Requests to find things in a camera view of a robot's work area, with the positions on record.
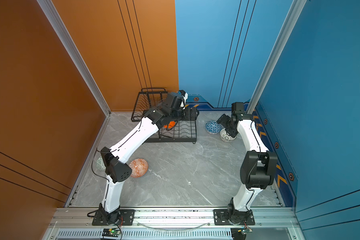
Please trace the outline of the white brown striped bowl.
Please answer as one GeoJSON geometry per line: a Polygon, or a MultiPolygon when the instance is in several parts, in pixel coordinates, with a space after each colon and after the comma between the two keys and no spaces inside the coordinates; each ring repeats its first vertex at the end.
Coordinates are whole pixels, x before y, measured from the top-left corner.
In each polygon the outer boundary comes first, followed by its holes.
{"type": "Polygon", "coordinates": [[[234,140],[236,139],[236,137],[230,136],[230,135],[226,132],[226,129],[222,129],[222,130],[220,131],[220,137],[221,137],[221,139],[222,139],[223,142],[227,142],[227,143],[232,142],[232,141],[234,141],[234,140]]]}

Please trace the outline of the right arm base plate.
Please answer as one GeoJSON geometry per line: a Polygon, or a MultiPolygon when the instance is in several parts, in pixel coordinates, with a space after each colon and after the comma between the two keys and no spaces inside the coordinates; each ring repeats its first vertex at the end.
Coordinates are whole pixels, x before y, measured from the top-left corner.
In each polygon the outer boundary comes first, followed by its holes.
{"type": "Polygon", "coordinates": [[[213,214],[216,226],[254,226],[256,224],[252,210],[247,212],[238,212],[234,210],[229,213],[228,209],[214,209],[213,214]]]}

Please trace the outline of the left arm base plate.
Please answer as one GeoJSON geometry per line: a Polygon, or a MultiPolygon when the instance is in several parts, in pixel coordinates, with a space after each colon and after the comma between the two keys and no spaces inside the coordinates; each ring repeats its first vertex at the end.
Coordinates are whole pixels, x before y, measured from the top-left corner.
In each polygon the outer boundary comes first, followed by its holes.
{"type": "Polygon", "coordinates": [[[95,211],[93,226],[132,226],[135,217],[134,209],[121,209],[107,214],[100,210],[95,211]]]}

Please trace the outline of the red orange patterned bowl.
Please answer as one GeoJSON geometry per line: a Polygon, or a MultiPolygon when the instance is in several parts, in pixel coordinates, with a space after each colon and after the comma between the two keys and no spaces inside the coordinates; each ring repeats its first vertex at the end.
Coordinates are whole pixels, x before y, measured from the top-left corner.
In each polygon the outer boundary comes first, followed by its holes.
{"type": "Polygon", "coordinates": [[[129,167],[132,170],[131,177],[139,178],[146,174],[149,168],[149,164],[144,159],[135,159],[130,162],[129,167]]]}

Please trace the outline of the green patterned bowl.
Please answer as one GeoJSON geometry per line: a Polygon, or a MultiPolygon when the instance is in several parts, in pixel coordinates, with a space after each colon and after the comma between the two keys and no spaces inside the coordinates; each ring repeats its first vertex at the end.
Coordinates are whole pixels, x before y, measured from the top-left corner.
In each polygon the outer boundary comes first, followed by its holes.
{"type": "Polygon", "coordinates": [[[99,157],[97,160],[96,160],[96,167],[98,170],[100,171],[105,171],[106,167],[105,167],[105,164],[103,162],[103,159],[102,157],[99,157]]]}

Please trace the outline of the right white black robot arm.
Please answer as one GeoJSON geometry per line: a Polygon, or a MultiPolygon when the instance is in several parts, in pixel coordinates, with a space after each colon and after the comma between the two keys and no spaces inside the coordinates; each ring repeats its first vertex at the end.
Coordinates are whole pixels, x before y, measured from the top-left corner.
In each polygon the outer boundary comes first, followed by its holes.
{"type": "Polygon", "coordinates": [[[240,167],[242,185],[228,204],[227,219],[231,225],[254,225],[252,204],[259,193],[274,183],[278,156],[261,140],[252,116],[224,114],[217,123],[224,127],[228,136],[240,135],[247,151],[240,167]]]}

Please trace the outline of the plain orange bowl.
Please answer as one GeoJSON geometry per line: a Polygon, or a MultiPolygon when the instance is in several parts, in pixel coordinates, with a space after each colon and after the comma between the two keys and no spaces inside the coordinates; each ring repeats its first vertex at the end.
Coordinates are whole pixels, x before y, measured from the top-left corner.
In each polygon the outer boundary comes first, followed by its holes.
{"type": "Polygon", "coordinates": [[[175,121],[171,121],[169,122],[167,125],[164,125],[163,128],[167,131],[170,131],[171,129],[173,129],[175,126],[177,125],[177,122],[175,121]]]}

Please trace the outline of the black wire dish rack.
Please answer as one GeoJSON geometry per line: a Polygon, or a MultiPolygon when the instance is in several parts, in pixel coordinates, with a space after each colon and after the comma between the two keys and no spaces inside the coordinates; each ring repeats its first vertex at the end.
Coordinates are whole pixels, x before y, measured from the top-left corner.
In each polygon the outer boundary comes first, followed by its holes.
{"type": "Polygon", "coordinates": [[[147,143],[181,143],[195,144],[197,141],[196,121],[176,121],[177,125],[167,131],[163,128],[171,122],[171,113],[166,105],[167,94],[164,88],[142,88],[138,93],[131,116],[132,122],[139,122],[142,118],[151,118],[158,126],[158,131],[149,137],[147,143]]]}

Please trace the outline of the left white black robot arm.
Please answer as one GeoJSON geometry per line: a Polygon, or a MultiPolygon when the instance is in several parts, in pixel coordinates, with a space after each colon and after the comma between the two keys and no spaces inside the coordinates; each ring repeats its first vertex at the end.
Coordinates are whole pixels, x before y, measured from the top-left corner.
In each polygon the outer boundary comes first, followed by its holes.
{"type": "Polygon", "coordinates": [[[127,164],[131,155],[162,127],[168,126],[170,122],[187,120],[191,115],[190,110],[182,107],[178,110],[153,107],[121,141],[100,151],[106,167],[107,185],[98,212],[105,223],[116,225],[121,222],[120,197],[124,181],[132,174],[132,169],[127,164]]]}

